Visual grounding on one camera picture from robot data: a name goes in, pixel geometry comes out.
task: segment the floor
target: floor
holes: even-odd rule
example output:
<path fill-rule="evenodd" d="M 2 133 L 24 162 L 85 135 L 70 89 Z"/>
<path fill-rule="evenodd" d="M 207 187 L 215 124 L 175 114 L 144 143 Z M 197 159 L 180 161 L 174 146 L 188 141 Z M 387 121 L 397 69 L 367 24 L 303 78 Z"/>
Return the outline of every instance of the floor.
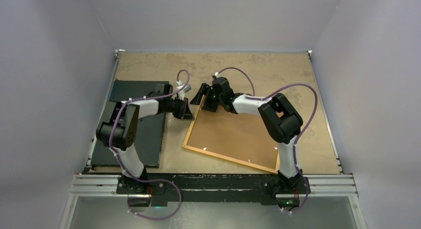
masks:
<path fill-rule="evenodd" d="M 168 80 L 176 85 L 180 69 L 190 72 L 192 90 L 186 97 L 192 99 L 202 82 L 210 83 L 212 75 L 226 67 L 237 67 L 245 71 L 256 89 L 256 96 L 266 96 L 286 84 L 304 82 L 316 88 L 313 69 L 306 53 L 130 53 L 122 54 L 116 78 L 118 80 Z M 235 70 L 223 73 L 236 92 L 251 93 L 247 79 Z M 294 87 L 283 92 L 304 123 L 309 118 L 314 96 L 304 87 Z M 190 105 L 192 112 L 196 106 Z M 190 121 L 180 121 L 167 115 L 159 168 L 148 172 L 182 173 L 265 173 L 264 171 L 214 158 L 183 149 L 184 138 Z M 315 118 L 302 136 L 299 159 L 305 174 L 338 174 L 338 166 L 327 128 L 325 116 L 319 103 Z M 103 168 L 101 171 L 120 171 Z"/>

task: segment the gray wall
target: gray wall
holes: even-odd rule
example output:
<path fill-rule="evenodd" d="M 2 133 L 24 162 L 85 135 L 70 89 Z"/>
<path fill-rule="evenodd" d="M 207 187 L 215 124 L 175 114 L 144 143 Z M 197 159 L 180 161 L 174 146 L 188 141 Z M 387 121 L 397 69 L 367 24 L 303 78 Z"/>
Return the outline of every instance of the gray wall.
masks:
<path fill-rule="evenodd" d="M 91 0 L 114 48 L 306 51 L 340 0 Z"/>
<path fill-rule="evenodd" d="M 421 225 L 420 0 L 341 0 L 312 61 L 370 228 Z"/>
<path fill-rule="evenodd" d="M 113 49 L 87 0 L 0 0 L 0 228 L 57 228 Z"/>

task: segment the wooden frame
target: wooden frame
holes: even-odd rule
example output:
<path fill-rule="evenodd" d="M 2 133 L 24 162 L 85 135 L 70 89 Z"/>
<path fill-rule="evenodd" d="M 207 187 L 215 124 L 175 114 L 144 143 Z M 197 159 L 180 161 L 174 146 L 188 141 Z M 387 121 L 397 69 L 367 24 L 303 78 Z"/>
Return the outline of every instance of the wooden frame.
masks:
<path fill-rule="evenodd" d="M 196 147 L 192 147 L 192 146 L 187 145 L 187 142 L 189 141 L 191 132 L 192 132 L 193 127 L 195 125 L 195 122 L 196 122 L 197 116 L 199 114 L 200 108 L 202 107 L 202 104 L 203 104 L 203 99 L 202 99 L 199 107 L 197 107 L 197 109 L 196 109 L 196 111 L 194 113 L 195 119 L 190 123 L 189 129 L 187 131 L 186 137 L 185 137 L 184 142 L 183 142 L 183 148 L 185 148 L 187 150 L 191 150 L 191 151 L 196 151 L 196 152 L 199 152 L 199 153 L 203 153 L 203 154 L 206 154 L 206 155 L 210 155 L 210 156 L 213 156 L 213 157 L 221 158 L 221 159 L 224 159 L 224 160 L 227 160 L 227 161 L 230 161 L 230 162 L 239 163 L 239 164 L 242 164 L 242 165 L 245 165 L 245 166 L 249 166 L 249 167 L 252 167 L 252 168 L 257 168 L 257 169 L 260 169 L 260 170 L 263 170 L 263 171 L 266 171 L 266 172 L 270 172 L 270 173 L 274 173 L 274 174 L 277 174 L 278 173 L 279 163 L 280 163 L 279 162 L 279 152 L 277 153 L 277 159 L 276 159 L 276 163 L 275 163 L 275 168 L 269 168 L 269 167 L 266 167 L 266 166 L 258 165 L 258 164 L 255 164 L 255 163 L 243 161 L 243 160 L 232 158 L 232 157 L 228 157 L 228 156 L 225 156 L 225 155 L 222 155 L 222 154 L 219 154 L 219 153 L 205 151 L 203 149 L 200 149 L 200 148 L 196 148 Z"/>

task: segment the brown board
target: brown board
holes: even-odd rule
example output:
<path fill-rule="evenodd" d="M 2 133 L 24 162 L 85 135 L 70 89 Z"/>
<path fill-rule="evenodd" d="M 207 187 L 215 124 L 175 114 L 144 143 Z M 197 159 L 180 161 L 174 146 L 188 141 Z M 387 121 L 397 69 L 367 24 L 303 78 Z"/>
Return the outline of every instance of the brown board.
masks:
<path fill-rule="evenodd" d="M 195 112 L 183 148 L 276 173 L 279 168 L 277 143 L 269 136 L 262 118 L 232 114 L 219 107 L 216 112 Z"/>

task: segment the purple cable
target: purple cable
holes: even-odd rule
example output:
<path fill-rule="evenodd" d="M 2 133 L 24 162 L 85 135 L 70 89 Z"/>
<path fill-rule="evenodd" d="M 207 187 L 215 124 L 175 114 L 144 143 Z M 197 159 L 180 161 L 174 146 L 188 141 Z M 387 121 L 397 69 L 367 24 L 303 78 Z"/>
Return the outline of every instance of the purple cable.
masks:
<path fill-rule="evenodd" d="M 236 68 L 236 67 L 227 67 L 227 68 L 224 68 L 223 70 L 219 71 L 218 73 L 220 74 L 220 73 L 222 73 L 223 71 L 228 70 L 228 69 L 235 69 L 235 70 L 238 70 L 238 71 L 240 71 L 240 72 L 241 72 L 244 76 L 246 76 L 247 80 L 250 82 L 251 89 L 253 90 L 253 96 L 254 96 L 254 95 L 256 95 L 256 93 L 254 92 L 254 85 L 253 85 L 253 83 L 251 82 L 251 79 L 250 79 L 250 78 L 249 78 L 249 76 L 248 76 L 248 75 L 247 75 L 244 71 L 242 71 L 241 69 Z"/>
<path fill-rule="evenodd" d="M 121 117 L 121 114 L 123 113 L 124 108 L 126 108 L 126 106 L 127 106 L 127 105 L 129 105 L 130 103 L 135 102 L 135 101 L 154 100 L 154 99 L 156 100 L 156 99 L 166 98 L 166 97 L 170 97 L 170 96 L 176 95 L 177 93 L 181 92 L 181 91 L 182 91 L 182 90 L 183 90 L 183 89 L 187 86 L 187 84 L 188 84 L 188 83 L 189 83 L 189 81 L 190 81 L 190 74 L 189 74 L 189 72 L 188 72 L 187 70 L 180 70 L 180 71 L 178 72 L 178 74 L 177 74 L 177 80 L 178 80 L 178 77 L 179 77 L 179 75 L 180 75 L 180 73 L 181 73 L 181 72 L 185 72 L 185 73 L 187 73 L 187 81 L 186 81 L 186 83 L 183 85 L 183 87 L 182 87 L 182 88 L 180 88 L 179 90 L 177 90 L 176 92 L 174 92 L 174 93 L 170 93 L 170 94 L 167 94 L 167 95 L 164 95 L 164 96 L 155 96 L 155 97 L 140 97 L 140 98 L 135 98 L 135 99 L 132 99 L 132 100 L 126 101 L 126 102 L 122 105 L 122 107 L 120 108 L 119 112 L 117 113 L 116 120 L 115 120 L 114 125 L 113 125 L 113 128 L 112 128 L 112 130 L 111 130 L 110 139 L 109 139 L 109 141 L 108 141 L 108 145 L 109 145 L 109 147 L 110 147 L 111 151 L 112 151 L 114 154 L 116 154 L 117 162 L 119 163 L 119 165 L 121 166 L 121 168 L 122 168 L 123 170 L 125 170 L 125 171 L 126 171 L 126 173 L 127 173 L 127 174 L 131 177 L 131 178 L 133 178 L 135 181 L 137 181 L 137 182 L 141 182 L 141 183 L 166 182 L 166 183 L 169 183 L 169 184 L 171 184 L 172 186 L 174 186 L 174 188 L 177 190 L 177 192 L 178 192 L 178 197 L 179 197 L 179 199 L 180 199 L 180 200 L 178 201 L 178 206 L 177 206 L 177 208 L 176 208 L 176 209 L 175 209 L 175 210 L 174 210 L 171 214 L 169 214 L 169 215 L 167 215 L 167 216 L 164 216 L 164 217 L 161 217 L 161 218 L 153 218 L 153 217 L 149 217 L 149 216 L 145 216 L 145 215 L 139 214 L 139 213 L 137 213 L 137 212 L 133 211 L 133 209 L 131 209 L 130 205 L 128 204 L 129 211 L 130 211 L 131 213 L 133 213 L 133 214 L 134 214 L 134 215 L 136 215 L 136 216 L 139 216 L 139 217 L 142 217 L 142 218 L 145 218 L 145 219 L 149 219 L 149 220 L 155 220 L 155 221 L 165 220 L 165 219 L 168 219 L 168 218 L 172 217 L 173 215 L 175 215 L 175 214 L 178 212 L 178 210 L 180 209 L 180 207 L 181 207 L 181 191 L 180 191 L 180 189 L 177 187 L 177 185 L 175 185 L 173 182 L 171 182 L 171 181 L 169 181 L 169 180 L 166 180 L 166 179 L 141 180 L 141 179 L 136 178 L 136 176 L 134 176 L 132 173 L 130 173 L 130 172 L 127 170 L 126 166 L 125 166 L 125 165 L 123 164 L 123 162 L 121 161 L 121 158 L 120 158 L 120 156 L 119 156 L 119 154 L 118 154 L 118 151 L 117 151 L 117 150 L 113 147 L 113 144 L 112 144 L 112 142 L 113 142 L 113 135 L 114 135 L 114 133 L 115 133 L 115 131 L 116 131 L 117 124 L 118 124 L 118 122 L 119 122 L 119 120 L 120 120 L 120 117 Z"/>
<path fill-rule="evenodd" d="M 247 99 L 252 99 L 252 100 L 262 100 L 262 101 L 264 101 L 264 100 L 267 100 L 267 99 L 271 98 L 272 96 L 274 96 L 274 95 L 275 95 L 275 94 L 277 94 L 278 92 L 280 92 L 280 91 L 282 91 L 282 90 L 285 90 L 285 89 L 287 89 L 287 88 L 290 88 L 290 87 L 292 87 L 292 86 L 305 86 L 305 87 L 308 87 L 308 88 L 309 88 L 309 89 L 313 92 L 313 94 L 314 94 L 314 108 L 313 108 L 313 112 L 311 113 L 311 116 L 310 116 L 310 118 L 308 119 L 307 124 L 305 124 L 304 128 L 302 129 L 301 133 L 300 133 L 300 134 L 298 134 L 297 138 L 295 138 L 294 145 L 293 145 L 293 147 L 292 147 L 292 156 L 293 156 L 293 158 L 294 158 L 294 165 L 295 165 L 295 169 L 298 171 L 298 173 L 300 174 L 301 178 L 305 181 L 305 184 L 306 184 L 306 187 L 305 187 L 305 188 L 306 188 L 306 192 L 305 192 L 305 197 L 304 197 L 303 202 L 302 202 L 302 203 L 300 203 L 300 205 L 298 206 L 298 208 L 297 208 L 297 209 L 295 209 L 294 211 L 289 211 L 290 213 L 296 213 L 296 212 L 298 212 L 298 211 L 299 211 L 299 210 L 300 210 L 300 209 L 304 206 L 304 204 L 307 202 L 308 194 L 310 193 L 310 190 L 309 190 L 309 188 L 310 188 L 310 184 L 308 183 L 308 180 L 304 177 L 304 175 L 302 174 L 302 172 L 299 170 L 299 168 L 298 168 L 298 166 L 297 166 L 297 162 L 298 162 L 298 160 L 297 160 L 297 154 L 296 154 L 296 149 L 295 149 L 295 146 L 297 145 L 298 140 L 299 140 L 299 139 L 301 138 L 301 136 L 304 134 L 305 130 L 307 130 L 308 126 L 310 125 L 311 121 L 312 121 L 312 120 L 313 120 L 313 118 L 314 118 L 314 115 L 316 114 L 317 104 L 318 104 L 317 92 L 316 92 L 316 90 L 315 90 L 312 86 L 310 86 L 310 85 L 308 85 L 308 84 L 305 84 L 305 83 L 293 83 L 293 84 L 289 84 L 289 85 L 286 85 L 286 86 L 283 86 L 283 87 L 279 88 L 278 90 L 276 90 L 275 92 L 273 92 L 272 94 L 270 94 L 269 96 L 267 96 L 267 97 L 265 97 L 265 98 L 260 98 L 260 97 L 251 97 L 251 96 L 246 96 L 246 98 L 247 98 Z"/>

